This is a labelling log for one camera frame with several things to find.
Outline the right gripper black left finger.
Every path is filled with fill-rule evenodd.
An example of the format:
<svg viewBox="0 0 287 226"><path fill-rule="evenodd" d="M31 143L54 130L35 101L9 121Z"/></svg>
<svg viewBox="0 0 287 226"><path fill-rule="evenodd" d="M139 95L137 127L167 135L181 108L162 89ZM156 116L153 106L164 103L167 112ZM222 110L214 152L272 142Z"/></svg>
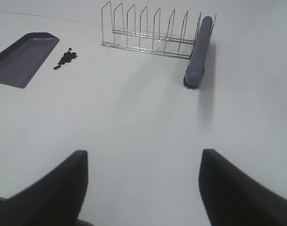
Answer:
<svg viewBox="0 0 287 226"><path fill-rule="evenodd" d="M0 202L0 226L87 226L78 218L88 187L88 153L73 152L43 178Z"/></svg>

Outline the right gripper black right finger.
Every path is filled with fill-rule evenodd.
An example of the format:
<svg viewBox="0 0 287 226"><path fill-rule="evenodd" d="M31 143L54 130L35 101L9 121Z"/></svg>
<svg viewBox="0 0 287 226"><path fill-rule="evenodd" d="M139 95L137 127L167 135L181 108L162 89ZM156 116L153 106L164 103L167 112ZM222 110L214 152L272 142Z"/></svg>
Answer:
<svg viewBox="0 0 287 226"><path fill-rule="evenodd" d="M213 226L287 226L287 199L214 149L202 152L199 191Z"/></svg>

